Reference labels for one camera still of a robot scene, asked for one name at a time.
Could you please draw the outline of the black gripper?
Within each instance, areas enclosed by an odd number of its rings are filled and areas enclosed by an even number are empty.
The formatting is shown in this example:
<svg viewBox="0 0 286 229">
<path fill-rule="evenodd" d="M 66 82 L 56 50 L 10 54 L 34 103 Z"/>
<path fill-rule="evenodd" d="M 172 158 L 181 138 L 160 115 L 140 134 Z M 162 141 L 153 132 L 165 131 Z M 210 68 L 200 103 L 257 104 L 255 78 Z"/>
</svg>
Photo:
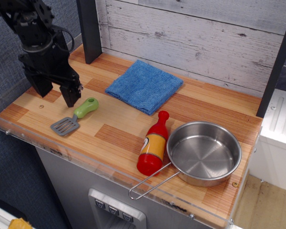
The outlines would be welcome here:
<svg viewBox="0 0 286 229">
<path fill-rule="evenodd" d="M 26 78 L 37 94 L 45 97 L 52 90 L 52 83 L 58 84 L 67 106 L 74 107 L 82 96 L 82 84 L 79 75 L 69 65 L 71 50 L 63 33 L 53 31 L 42 45 L 23 45 L 25 53 L 18 59 L 23 63 Z"/>
</svg>

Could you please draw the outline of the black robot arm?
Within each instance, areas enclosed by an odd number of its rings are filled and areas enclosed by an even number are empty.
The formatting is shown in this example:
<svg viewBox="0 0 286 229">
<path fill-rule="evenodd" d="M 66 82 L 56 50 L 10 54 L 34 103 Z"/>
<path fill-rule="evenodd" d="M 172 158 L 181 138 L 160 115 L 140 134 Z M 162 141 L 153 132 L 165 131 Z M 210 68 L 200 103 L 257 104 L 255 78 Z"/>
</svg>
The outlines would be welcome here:
<svg viewBox="0 0 286 229">
<path fill-rule="evenodd" d="M 41 0 L 0 0 L 0 16 L 20 39 L 25 53 L 18 59 L 35 91 L 45 97 L 55 83 L 67 106 L 73 107 L 83 89 L 79 75 L 69 65 L 75 42 L 67 46 L 63 34 L 68 30 L 53 25 L 51 7 Z"/>
</svg>

